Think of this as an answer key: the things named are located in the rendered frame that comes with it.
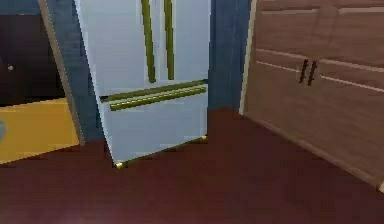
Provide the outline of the white fridge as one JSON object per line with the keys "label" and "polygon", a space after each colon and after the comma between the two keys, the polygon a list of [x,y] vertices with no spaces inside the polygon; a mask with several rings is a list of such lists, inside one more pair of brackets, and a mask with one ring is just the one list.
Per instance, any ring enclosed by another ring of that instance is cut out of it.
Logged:
{"label": "white fridge", "polygon": [[[172,0],[174,80],[168,80],[164,0],[149,3],[155,83],[148,80],[141,0],[75,0],[104,136],[118,166],[207,133],[211,0]],[[202,94],[110,110],[203,86]]]}

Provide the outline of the brown wooden cupboard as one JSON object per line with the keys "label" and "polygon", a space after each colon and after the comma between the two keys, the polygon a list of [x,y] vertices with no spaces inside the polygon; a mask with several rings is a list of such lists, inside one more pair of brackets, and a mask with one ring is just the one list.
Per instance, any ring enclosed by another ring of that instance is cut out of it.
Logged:
{"label": "brown wooden cupboard", "polygon": [[384,193],[384,0],[252,0],[239,111]]}

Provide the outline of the dark brown room door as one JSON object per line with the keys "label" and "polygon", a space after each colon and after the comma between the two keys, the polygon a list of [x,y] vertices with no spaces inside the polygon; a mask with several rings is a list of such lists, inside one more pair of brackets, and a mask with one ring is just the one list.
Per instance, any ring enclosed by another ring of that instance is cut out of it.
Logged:
{"label": "dark brown room door", "polygon": [[0,107],[64,97],[42,16],[0,15]]}

